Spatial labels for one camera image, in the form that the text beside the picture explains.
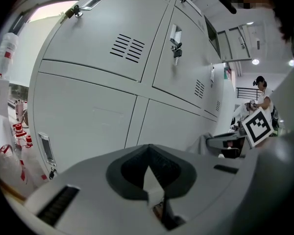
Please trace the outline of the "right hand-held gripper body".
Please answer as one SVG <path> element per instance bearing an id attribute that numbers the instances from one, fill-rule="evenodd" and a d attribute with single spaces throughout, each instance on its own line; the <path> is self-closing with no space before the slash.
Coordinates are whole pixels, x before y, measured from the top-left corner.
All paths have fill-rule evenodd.
<path id="1" fill-rule="evenodd" d="M 274 91 L 262 76 L 258 76 L 253 85 L 258 87 L 261 94 L 256 103 L 246 104 L 251 115 L 243 121 L 252 146 L 258 145 L 274 132 L 274 110 L 278 111 L 286 129 L 294 131 L 294 68 Z"/>

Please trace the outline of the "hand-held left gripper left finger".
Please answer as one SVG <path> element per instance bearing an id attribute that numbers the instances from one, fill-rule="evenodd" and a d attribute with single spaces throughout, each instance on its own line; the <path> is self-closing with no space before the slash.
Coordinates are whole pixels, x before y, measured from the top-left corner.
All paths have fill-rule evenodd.
<path id="1" fill-rule="evenodd" d="M 122 164 L 143 145 L 81 161 L 36 190 L 27 209 L 43 233 L 65 235 L 160 235 L 162 224 L 140 198 L 141 188 L 123 179 Z"/>

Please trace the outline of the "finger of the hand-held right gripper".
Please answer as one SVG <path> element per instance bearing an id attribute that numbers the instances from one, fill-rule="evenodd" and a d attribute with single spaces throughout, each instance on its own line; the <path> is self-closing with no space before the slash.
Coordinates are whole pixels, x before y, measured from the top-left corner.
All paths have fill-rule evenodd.
<path id="1" fill-rule="evenodd" d="M 206 140 L 207 148 L 227 159 L 244 159 L 250 150 L 246 135 L 221 134 Z"/>

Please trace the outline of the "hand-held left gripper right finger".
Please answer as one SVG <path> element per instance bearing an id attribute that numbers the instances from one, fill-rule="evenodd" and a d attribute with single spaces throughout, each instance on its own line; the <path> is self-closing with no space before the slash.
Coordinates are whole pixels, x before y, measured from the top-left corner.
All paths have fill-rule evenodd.
<path id="1" fill-rule="evenodd" d="M 258 154 L 226 159 L 149 145 L 168 165 L 162 222 L 151 235 L 232 235 L 240 207 L 250 189 Z"/>

